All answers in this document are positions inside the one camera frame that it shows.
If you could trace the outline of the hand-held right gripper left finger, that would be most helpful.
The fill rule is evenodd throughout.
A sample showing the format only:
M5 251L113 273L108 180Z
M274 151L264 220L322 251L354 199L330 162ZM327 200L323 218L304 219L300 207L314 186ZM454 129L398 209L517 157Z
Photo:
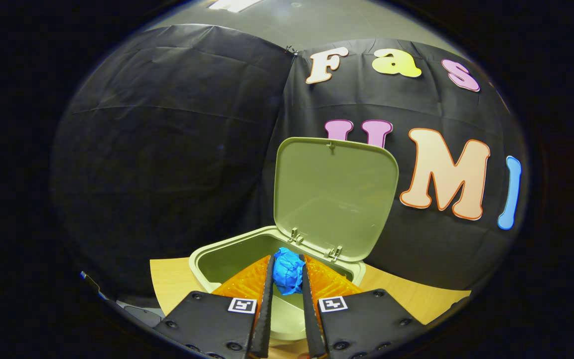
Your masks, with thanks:
M268 358L273 269L266 255L212 293L192 291L154 330L205 359Z

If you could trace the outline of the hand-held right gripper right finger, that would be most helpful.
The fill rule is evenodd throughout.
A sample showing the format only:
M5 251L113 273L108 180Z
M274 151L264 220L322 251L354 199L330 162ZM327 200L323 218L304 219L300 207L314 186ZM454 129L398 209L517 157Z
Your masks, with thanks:
M363 291L309 255L300 259L310 358L374 359L424 334L424 325L385 289Z

